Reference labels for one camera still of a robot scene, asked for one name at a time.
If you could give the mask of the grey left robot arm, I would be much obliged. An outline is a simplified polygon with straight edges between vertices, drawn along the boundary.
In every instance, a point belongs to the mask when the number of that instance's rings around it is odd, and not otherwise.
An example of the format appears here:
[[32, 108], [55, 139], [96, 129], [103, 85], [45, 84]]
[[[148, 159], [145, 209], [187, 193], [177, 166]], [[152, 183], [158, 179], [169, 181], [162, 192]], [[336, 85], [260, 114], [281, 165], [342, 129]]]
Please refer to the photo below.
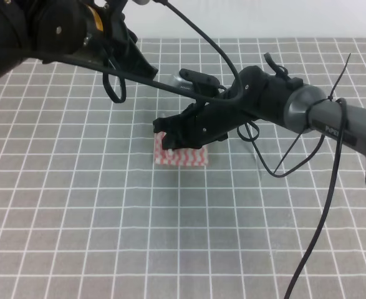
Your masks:
[[158, 70], [125, 23], [126, 1], [0, 1], [0, 78], [25, 60], [14, 50], [72, 55], [149, 79]]

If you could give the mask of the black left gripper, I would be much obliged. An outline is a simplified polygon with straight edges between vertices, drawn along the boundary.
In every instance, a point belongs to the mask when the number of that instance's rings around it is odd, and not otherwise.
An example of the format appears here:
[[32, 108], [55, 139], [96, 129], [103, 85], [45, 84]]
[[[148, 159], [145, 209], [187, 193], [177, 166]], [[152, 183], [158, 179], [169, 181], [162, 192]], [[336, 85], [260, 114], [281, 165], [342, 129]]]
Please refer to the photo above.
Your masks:
[[127, 27], [126, 1], [21, 1], [30, 48], [52, 55], [76, 55], [153, 80], [153, 67]]

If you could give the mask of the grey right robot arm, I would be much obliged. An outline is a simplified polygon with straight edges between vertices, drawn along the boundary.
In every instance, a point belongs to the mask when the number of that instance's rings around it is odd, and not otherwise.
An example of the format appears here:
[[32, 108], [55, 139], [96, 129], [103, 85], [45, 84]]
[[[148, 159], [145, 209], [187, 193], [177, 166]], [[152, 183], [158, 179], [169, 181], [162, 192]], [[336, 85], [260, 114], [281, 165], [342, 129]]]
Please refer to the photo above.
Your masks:
[[[264, 120], [295, 133], [312, 130], [337, 140], [342, 110], [328, 100], [319, 87], [299, 78], [269, 75], [258, 66], [239, 73], [243, 83], [241, 99], [232, 104], [191, 104], [179, 115], [157, 118], [156, 133], [164, 132], [163, 148], [200, 149], [224, 141], [228, 133], [250, 121]], [[347, 105], [343, 144], [366, 158], [366, 108]]]

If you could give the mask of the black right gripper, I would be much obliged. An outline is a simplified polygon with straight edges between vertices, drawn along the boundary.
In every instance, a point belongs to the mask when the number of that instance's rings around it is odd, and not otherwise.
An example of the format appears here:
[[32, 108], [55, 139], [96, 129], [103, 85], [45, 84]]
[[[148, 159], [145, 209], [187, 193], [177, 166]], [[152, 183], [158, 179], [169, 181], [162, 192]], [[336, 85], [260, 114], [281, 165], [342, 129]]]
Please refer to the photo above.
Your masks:
[[258, 66], [245, 67], [239, 73], [244, 92], [236, 105], [209, 103], [196, 116], [187, 120], [182, 114], [159, 117], [153, 121], [153, 132], [164, 132], [163, 150], [180, 150], [188, 146], [203, 146], [245, 124], [265, 120], [295, 133], [304, 129], [303, 121], [289, 125], [288, 109], [291, 96], [304, 87], [300, 78], [269, 75]]

